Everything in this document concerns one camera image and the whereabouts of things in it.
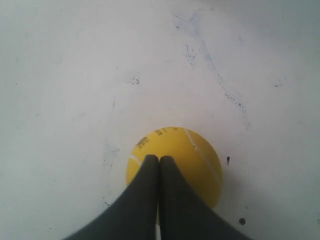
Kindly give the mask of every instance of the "floor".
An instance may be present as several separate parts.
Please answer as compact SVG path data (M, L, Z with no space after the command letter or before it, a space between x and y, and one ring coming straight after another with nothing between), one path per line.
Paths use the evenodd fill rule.
M2 0L0 239L59 240L126 187L135 143L216 149L214 209L255 240L320 239L318 0Z

